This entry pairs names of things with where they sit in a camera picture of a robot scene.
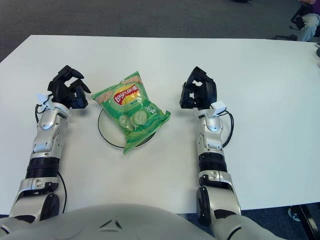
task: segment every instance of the chip bag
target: chip bag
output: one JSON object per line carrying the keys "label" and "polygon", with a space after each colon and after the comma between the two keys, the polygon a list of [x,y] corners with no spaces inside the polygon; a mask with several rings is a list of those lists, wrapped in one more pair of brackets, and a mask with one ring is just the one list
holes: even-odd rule
{"label": "chip bag", "polygon": [[137,71],[91,97],[124,131],[124,154],[154,134],[171,115],[169,111],[164,114],[149,100]]}

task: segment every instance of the floor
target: floor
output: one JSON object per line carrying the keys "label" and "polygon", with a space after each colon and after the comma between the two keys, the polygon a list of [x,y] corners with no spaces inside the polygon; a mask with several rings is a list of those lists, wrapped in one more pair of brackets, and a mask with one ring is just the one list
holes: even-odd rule
{"label": "floor", "polygon": [[[294,0],[0,0],[0,61],[30,35],[270,39],[297,34],[289,25],[299,6]],[[319,224],[319,207],[309,208]],[[279,237],[308,239],[287,210],[243,215]],[[198,225],[195,214],[182,216]]]}

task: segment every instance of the lay's logo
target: lay's logo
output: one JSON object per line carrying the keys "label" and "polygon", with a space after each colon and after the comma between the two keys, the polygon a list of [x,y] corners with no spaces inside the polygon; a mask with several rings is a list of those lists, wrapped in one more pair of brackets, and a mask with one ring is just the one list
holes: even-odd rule
{"label": "lay's logo", "polygon": [[139,88],[135,84],[125,90],[122,89],[113,96],[113,100],[119,105],[125,105],[140,96]]}

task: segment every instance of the white plate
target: white plate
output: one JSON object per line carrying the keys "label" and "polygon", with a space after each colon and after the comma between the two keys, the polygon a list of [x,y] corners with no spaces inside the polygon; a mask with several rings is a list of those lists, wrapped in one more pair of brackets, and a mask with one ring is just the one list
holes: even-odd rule
{"label": "white plate", "polygon": [[[117,147],[117,148],[124,148],[126,145],[126,137],[125,133],[118,127],[118,125],[113,121],[109,115],[102,110],[100,112],[99,118],[98,118],[98,129],[101,134],[101,136],[106,140],[109,144]],[[140,145],[136,146],[140,147],[144,145],[146,142],[148,142],[152,137],[151,135],[146,141],[142,142]]]}

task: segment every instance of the jeans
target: jeans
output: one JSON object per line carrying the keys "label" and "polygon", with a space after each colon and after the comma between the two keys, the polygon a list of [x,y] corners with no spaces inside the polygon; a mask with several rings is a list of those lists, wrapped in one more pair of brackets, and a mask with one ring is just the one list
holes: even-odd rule
{"label": "jeans", "polygon": [[302,17],[304,27],[301,28],[297,41],[307,42],[316,33],[317,27],[320,24],[320,16],[315,13],[309,13]]}

